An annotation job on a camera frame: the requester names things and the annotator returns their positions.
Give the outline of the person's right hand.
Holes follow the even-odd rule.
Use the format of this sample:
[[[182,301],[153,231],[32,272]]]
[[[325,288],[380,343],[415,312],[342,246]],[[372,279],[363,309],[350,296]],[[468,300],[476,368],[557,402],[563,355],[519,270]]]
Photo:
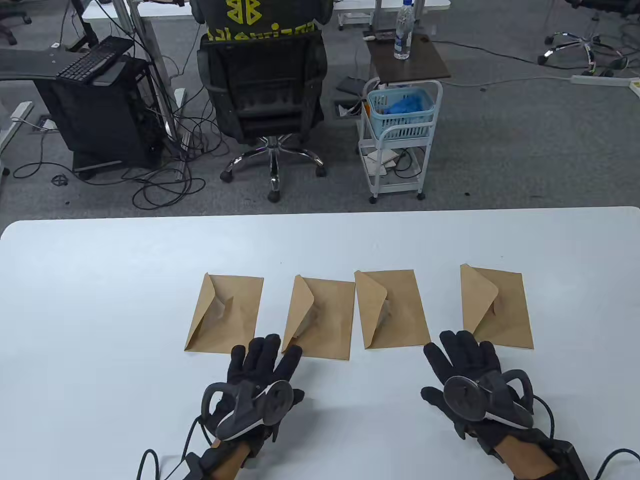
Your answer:
[[[429,342],[423,347],[423,354],[441,384],[445,384],[452,377],[466,377],[476,381],[489,372],[502,371],[493,343],[477,342],[473,334],[467,330],[457,333],[451,330],[442,331],[439,340],[443,349],[436,343]],[[462,440],[466,439],[466,436],[477,439],[489,455],[497,455],[498,445],[509,436],[522,442],[535,442],[536,436],[531,429],[516,429],[491,419],[470,422],[462,418],[448,406],[443,391],[438,388],[425,386],[420,395],[425,402],[439,409],[453,423],[455,432]]]

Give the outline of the person's left hand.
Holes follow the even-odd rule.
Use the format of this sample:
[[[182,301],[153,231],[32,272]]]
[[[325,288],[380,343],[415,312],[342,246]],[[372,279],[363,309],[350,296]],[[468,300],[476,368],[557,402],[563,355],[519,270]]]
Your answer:
[[[304,400],[304,391],[291,386],[303,350],[298,345],[283,355],[280,350],[278,334],[233,346],[226,380],[206,387],[202,424],[225,453],[247,446],[247,458],[255,458],[266,441],[277,439],[286,414]]]

